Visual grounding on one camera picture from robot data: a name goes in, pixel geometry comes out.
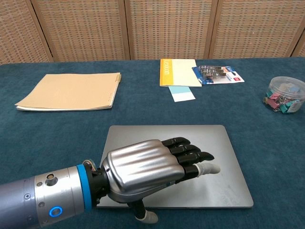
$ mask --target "light blue sticky note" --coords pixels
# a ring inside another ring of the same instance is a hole
[[[169,86],[168,88],[172,94],[191,92],[190,88],[187,86]]]
[[[187,86],[169,86],[168,88],[170,89],[175,102],[195,99],[190,88]]]

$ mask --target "black finger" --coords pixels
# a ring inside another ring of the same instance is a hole
[[[162,141],[162,144],[168,148],[189,145],[191,142],[184,137],[175,137]]]
[[[176,148],[171,148],[170,152],[173,155],[177,156],[177,155],[198,153],[198,152],[201,152],[201,150],[194,145],[186,145],[186,146],[179,146],[179,147],[176,147]]]
[[[177,160],[180,165],[192,165],[204,160],[211,161],[213,159],[213,155],[207,152],[196,152],[192,154],[177,156]]]
[[[136,218],[142,219],[142,218],[145,217],[145,211],[146,210],[145,210],[143,201],[141,199],[137,200],[135,202],[127,203],[127,205],[132,208],[132,210],[134,212],[134,216]]]
[[[184,169],[184,177],[175,181],[175,184],[178,184],[181,181],[195,178],[198,176],[198,168],[196,166],[183,166]]]

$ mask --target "screw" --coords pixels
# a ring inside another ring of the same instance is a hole
[[[31,197],[31,195],[30,195],[29,193],[27,193],[27,194],[24,195],[24,198],[25,198],[25,199],[29,199],[30,197]]]
[[[39,206],[40,208],[44,207],[44,202],[40,202],[40,203],[38,204],[38,206]]]
[[[54,174],[51,173],[51,174],[48,174],[48,175],[47,175],[47,179],[51,180],[51,179],[53,179],[53,178],[54,178]]]

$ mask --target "blue ring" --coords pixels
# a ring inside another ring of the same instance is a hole
[[[76,167],[78,169],[78,174],[80,175],[82,196],[84,198],[85,210],[90,211],[92,209],[92,203],[91,203],[90,187],[89,187],[85,166],[77,165]]]
[[[56,210],[56,209],[59,209],[59,213],[56,214],[56,215],[54,215],[54,214],[53,214],[53,211]],[[58,217],[58,216],[60,216],[61,214],[62,214],[62,207],[60,207],[60,206],[52,207],[52,208],[50,209],[50,211],[49,211],[49,216],[51,216],[51,217]]]

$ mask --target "silver hand cover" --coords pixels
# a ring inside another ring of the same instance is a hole
[[[102,165],[110,183],[108,196],[120,203],[142,199],[184,176],[183,167],[160,140],[110,151]]]

